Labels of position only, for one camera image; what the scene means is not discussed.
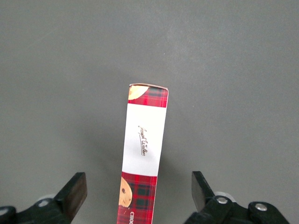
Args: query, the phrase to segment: metal screw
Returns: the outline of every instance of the metal screw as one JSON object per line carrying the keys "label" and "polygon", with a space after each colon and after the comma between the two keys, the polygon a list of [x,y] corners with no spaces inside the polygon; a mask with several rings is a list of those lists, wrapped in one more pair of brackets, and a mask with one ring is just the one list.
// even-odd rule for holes
{"label": "metal screw", "polygon": [[38,207],[43,207],[43,206],[46,206],[47,204],[49,204],[48,201],[46,201],[46,200],[42,200],[42,201],[38,204]]}
{"label": "metal screw", "polygon": [[266,211],[267,210],[267,206],[264,205],[264,204],[257,203],[256,204],[256,209],[258,209],[260,211]]}
{"label": "metal screw", "polygon": [[227,199],[223,198],[223,197],[218,197],[217,198],[218,203],[220,204],[226,204],[228,202]]}
{"label": "metal screw", "polygon": [[0,210],[0,216],[3,216],[5,213],[8,212],[8,209],[7,208],[3,208]]}

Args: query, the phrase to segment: red tartan packaging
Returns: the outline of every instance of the red tartan packaging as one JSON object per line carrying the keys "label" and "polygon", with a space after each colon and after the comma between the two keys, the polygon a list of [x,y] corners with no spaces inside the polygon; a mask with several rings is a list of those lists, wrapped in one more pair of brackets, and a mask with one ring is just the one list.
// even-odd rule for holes
{"label": "red tartan packaging", "polygon": [[117,224],[152,224],[168,90],[131,84]]}

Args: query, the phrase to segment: gray surface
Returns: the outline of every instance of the gray surface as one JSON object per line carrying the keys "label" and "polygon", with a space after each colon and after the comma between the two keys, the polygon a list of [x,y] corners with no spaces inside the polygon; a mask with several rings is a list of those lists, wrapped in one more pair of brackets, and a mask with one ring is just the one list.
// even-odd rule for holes
{"label": "gray surface", "polygon": [[116,223],[128,85],[169,88],[154,224],[195,211],[191,171],[298,223],[298,1],[0,2],[0,204],[77,171],[75,224]]}

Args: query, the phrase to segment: cookie image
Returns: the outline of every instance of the cookie image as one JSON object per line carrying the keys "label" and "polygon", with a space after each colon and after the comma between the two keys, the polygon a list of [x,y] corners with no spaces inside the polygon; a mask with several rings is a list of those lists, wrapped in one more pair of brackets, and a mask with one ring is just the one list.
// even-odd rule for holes
{"label": "cookie image", "polygon": [[130,86],[128,100],[139,98],[148,89],[149,89],[149,87],[148,86],[144,86],[144,85],[132,85],[132,86]]}
{"label": "cookie image", "polygon": [[132,202],[132,190],[128,182],[122,177],[121,178],[121,188],[120,188],[120,199],[118,205],[123,207],[129,207]]}

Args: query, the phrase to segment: tartan pattern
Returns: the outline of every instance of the tartan pattern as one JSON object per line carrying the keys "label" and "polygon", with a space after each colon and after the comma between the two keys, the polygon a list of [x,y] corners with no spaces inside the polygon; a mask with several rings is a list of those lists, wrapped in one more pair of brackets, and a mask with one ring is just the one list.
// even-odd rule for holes
{"label": "tartan pattern", "polygon": [[139,98],[128,100],[129,104],[167,107],[168,90],[150,86]]}
{"label": "tartan pattern", "polygon": [[128,224],[131,212],[134,212],[134,224],[152,224],[157,177],[125,172],[121,176],[132,189],[132,202],[129,208],[118,206],[117,224]]}

